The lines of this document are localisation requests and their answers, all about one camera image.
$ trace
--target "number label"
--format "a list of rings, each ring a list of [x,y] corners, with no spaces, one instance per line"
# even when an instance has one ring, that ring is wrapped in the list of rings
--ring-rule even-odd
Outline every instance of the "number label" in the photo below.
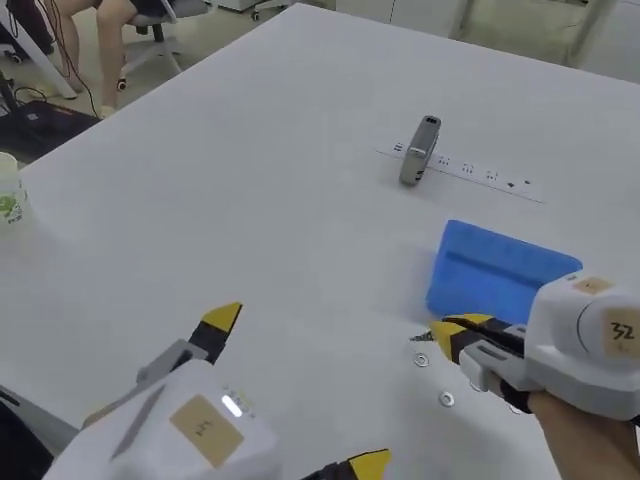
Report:
[[[611,329],[613,330],[614,340],[635,340],[633,335],[633,327],[631,325],[625,325],[624,323],[611,322]]]
[[[609,357],[640,358],[640,310],[608,308],[603,312],[604,351]]]

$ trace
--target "person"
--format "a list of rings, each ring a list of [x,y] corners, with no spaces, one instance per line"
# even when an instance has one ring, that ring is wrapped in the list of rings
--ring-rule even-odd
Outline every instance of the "person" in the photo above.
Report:
[[[92,7],[97,8],[96,23],[102,67],[102,118],[113,114],[118,103],[118,80],[125,52],[122,28],[135,15],[162,17],[166,9],[161,0],[44,0],[49,22],[54,30],[62,61],[62,75],[80,93],[80,40],[73,16]],[[45,95],[49,89],[38,88]]]
[[[578,410],[548,393],[532,393],[538,419],[563,480],[640,480],[635,426]]]

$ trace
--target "socket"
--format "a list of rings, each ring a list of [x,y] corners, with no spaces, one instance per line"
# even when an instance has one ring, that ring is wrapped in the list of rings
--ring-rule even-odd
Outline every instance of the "socket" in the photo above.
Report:
[[[408,144],[409,142],[386,143],[377,147],[376,151],[390,157],[402,159]],[[427,164],[427,169],[453,175],[536,203],[545,203],[537,185],[534,185],[531,180],[507,175],[486,165],[480,165],[468,160],[462,161],[434,152]]]

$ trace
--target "small gray object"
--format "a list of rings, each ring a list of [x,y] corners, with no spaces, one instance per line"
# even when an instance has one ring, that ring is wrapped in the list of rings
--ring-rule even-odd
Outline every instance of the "small gray object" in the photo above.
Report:
[[[428,367],[429,358],[424,353],[416,353],[413,356],[413,363],[415,363],[419,367]]]
[[[411,337],[409,339],[409,341],[411,342],[433,342],[435,341],[435,338],[433,338],[433,333],[431,333],[431,330],[429,330],[426,333],[423,333],[422,335],[417,335],[415,337]]]
[[[443,407],[447,408],[453,407],[453,405],[456,403],[455,398],[453,398],[453,395],[451,395],[449,392],[440,393],[438,400],[440,400],[440,404],[442,404]]]

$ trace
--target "floor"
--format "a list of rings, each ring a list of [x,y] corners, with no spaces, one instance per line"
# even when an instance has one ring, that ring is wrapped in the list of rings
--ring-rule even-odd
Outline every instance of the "floor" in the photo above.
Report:
[[[186,50],[184,54],[180,55],[178,62],[183,68],[188,68],[249,32],[260,23],[268,21],[273,15],[275,13],[266,13],[262,15],[260,22],[254,22],[250,12],[236,13],[218,8],[208,15],[184,19],[175,26],[170,25],[169,29],[173,29]],[[100,105],[101,74],[98,61],[95,10],[79,13],[75,18],[81,42],[80,71],[93,93],[94,102],[98,108]],[[136,34],[135,29],[125,28],[124,39],[126,43],[139,41],[143,38]],[[57,54],[53,55],[53,59],[54,63],[59,64]],[[5,72],[5,75],[15,80],[16,86],[34,86],[42,78],[39,70],[30,62],[14,65],[8,59],[0,58],[0,69]],[[128,76],[128,88],[120,94],[121,105],[131,103],[172,76],[173,71],[161,57],[147,63]],[[89,95],[86,92],[74,100],[56,98],[51,101],[85,113],[92,111]]]

